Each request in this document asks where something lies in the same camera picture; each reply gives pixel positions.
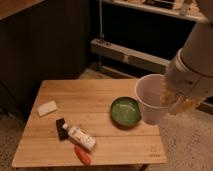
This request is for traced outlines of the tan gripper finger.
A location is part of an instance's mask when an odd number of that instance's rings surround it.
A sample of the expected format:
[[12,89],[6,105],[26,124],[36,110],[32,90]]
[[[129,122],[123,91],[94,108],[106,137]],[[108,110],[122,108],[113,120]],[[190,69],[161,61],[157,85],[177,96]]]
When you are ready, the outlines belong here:
[[179,113],[183,113],[185,111],[198,107],[203,101],[204,101],[204,98],[192,99],[192,98],[181,97],[177,101],[177,103],[170,108],[169,113],[171,115],[177,115]]
[[163,82],[160,93],[160,104],[162,106],[169,106],[174,104],[177,100],[178,94],[170,90],[166,82]]

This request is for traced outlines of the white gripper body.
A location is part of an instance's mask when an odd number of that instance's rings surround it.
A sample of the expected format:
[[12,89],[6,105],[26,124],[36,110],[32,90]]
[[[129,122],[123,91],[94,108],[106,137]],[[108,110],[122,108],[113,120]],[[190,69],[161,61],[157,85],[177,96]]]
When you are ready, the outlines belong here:
[[165,81],[169,89],[190,98],[213,97],[213,76],[190,69],[181,58],[181,50],[169,63],[165,71]]

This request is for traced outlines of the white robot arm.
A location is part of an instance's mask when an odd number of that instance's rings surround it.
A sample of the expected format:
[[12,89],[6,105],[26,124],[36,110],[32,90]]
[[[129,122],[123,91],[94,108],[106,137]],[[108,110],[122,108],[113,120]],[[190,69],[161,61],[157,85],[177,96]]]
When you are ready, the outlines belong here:
[[198,21],[165,71],[162,102],[170,114],[198,107],[213,96],[213,0],[196,0],[206,21]]

